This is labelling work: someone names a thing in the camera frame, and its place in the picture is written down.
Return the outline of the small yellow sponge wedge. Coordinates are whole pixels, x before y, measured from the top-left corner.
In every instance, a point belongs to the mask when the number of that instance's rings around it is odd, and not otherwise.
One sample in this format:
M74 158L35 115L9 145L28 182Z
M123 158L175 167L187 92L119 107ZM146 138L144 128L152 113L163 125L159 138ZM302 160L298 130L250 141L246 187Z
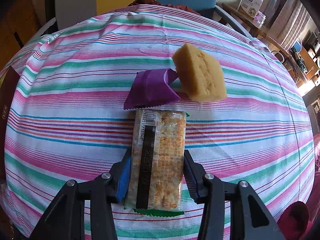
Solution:
M186 43L176 50L172 60L190 100L217 102L227 98L223 71L217 59Z

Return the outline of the striped bed sheet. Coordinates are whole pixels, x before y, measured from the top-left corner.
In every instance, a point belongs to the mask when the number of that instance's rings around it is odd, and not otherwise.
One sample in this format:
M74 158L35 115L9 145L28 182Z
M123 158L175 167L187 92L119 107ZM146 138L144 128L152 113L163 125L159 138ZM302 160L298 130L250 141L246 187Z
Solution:
M29 237L65 183L103 179L126 152L119 239L194 239L183 152L246 181L278 219L315 177L310 118L266 45L191 12L137 5L29 41L5 114L1 207Z

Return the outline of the red fleece sleeve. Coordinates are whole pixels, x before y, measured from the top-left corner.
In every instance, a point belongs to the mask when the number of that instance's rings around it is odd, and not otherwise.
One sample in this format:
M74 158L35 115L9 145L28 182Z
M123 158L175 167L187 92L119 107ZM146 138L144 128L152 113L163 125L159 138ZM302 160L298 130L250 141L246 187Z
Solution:
M292 203L280 216L277 224L285 239L289 240L303 239L308 226L312 225L308 208L303 202Z

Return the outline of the gold metal tin box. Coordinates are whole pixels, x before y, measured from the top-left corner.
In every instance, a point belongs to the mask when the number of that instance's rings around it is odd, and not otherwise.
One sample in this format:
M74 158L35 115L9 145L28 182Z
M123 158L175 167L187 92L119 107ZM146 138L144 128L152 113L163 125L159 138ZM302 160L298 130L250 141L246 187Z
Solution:
M10 66L1 76L1 94L0 94L0 178L1 183L5 182L5 164L4 164L4 144L5 133L7 129L7 122L11 103L15 94L17 83L20 75Z

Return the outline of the wooden bedside desk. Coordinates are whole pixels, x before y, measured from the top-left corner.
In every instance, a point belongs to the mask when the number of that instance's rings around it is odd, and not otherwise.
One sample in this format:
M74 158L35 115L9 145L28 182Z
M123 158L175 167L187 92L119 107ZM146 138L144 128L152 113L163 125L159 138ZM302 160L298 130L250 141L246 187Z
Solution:
M298 66L294 53L284 49L276 40L270 37L268 35L268 29L265 26L258 24L257 22L254 21L254 18L251 18L250 16L246 15L244 12L240 12L233 6L222 3L222 8L226 12L230 14L234 14L240 20L245 22L251 28L250 33L253 37L258 37L259 35L264 37L265 39L268 40L268 42L272 43L275 47L277 47L282 52L283 55L285 55L289 60L294 62L293 65L296 68L296 72L298 73L299 78L304 83L307 83L308 81L312 80L312 77L308 78L308 75Z

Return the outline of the maroon cloth by headboard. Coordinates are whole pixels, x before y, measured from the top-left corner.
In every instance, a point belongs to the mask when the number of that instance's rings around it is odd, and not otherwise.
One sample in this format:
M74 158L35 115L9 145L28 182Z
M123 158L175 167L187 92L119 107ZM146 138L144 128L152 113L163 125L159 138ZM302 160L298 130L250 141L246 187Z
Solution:
M180 9L183 11L187 11L187 12L191 12L197 15L200 15L199 12L196 12L195 10L191 9L190 7L186 6L186 5L173 5L173 4L162 4L156 0L135 0L132 3L129 4L129 6L134 6L134 5L159 5L159 6L164 6L164 7L171 7L171 8L176 8L176 9Z

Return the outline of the white appliance box on desk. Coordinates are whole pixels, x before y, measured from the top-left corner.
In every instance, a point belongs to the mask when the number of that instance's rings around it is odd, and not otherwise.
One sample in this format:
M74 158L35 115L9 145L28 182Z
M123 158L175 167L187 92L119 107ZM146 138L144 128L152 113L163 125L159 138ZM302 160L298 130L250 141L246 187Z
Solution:
M238 11L250 18L255 18L262 3L263 0L241 0L238 6Z

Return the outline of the wooden wardrobe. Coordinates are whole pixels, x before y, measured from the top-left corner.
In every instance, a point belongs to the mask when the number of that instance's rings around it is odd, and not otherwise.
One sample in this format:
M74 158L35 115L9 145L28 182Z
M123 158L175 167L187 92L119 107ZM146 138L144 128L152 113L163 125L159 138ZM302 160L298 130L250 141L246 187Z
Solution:
M39 28L33 0L1 0L1 68Z

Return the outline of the pink patterned curtain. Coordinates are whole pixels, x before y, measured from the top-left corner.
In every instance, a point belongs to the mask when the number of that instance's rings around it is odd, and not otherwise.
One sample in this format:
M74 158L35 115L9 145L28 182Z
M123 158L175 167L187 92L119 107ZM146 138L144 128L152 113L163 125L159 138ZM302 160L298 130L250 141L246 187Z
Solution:
M268 36L285 50L291 49L311 19L300 0L271 0L264 14Z

